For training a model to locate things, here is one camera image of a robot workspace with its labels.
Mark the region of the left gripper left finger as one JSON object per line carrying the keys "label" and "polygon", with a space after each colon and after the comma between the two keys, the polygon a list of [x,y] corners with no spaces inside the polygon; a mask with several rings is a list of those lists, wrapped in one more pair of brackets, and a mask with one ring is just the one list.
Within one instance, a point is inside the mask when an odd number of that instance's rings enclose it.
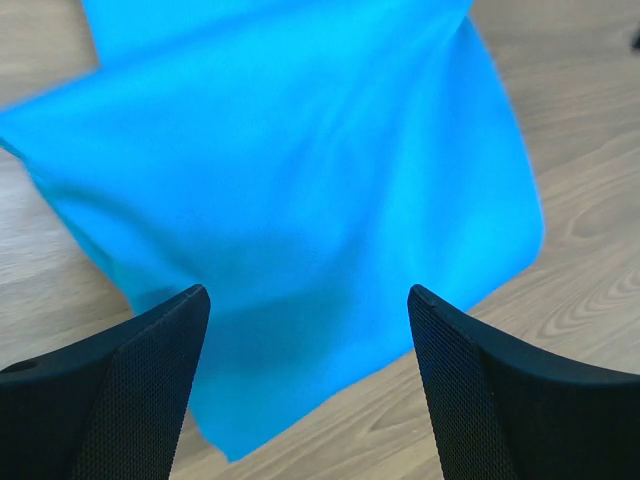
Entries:
{"label": "left gripper left finger", "polygon": [[168,478],[209,312],[206,289],[194,285],[2,369],[2,478]]}

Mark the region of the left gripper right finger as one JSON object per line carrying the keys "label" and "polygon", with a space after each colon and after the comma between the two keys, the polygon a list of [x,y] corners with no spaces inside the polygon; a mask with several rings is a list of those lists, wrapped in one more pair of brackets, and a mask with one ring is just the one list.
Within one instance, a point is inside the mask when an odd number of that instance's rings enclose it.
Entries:
{"label": "left gripper right finger", "polygon": [[638,478],[638,375],[535,347],[421,285],[407,306],[444,478]]}

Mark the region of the teal t shirt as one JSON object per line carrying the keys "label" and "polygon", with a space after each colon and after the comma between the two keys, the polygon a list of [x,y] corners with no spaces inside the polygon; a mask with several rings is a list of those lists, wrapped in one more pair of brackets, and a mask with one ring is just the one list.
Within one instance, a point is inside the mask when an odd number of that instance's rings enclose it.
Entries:
{"label": "teal t shirt", "polygon": [[421,284],[473,307],[544,237],[467,1],[88,1],[94,72],[1,111],[142,313],[203,285],[190,408],[237,461],[412,348]]}

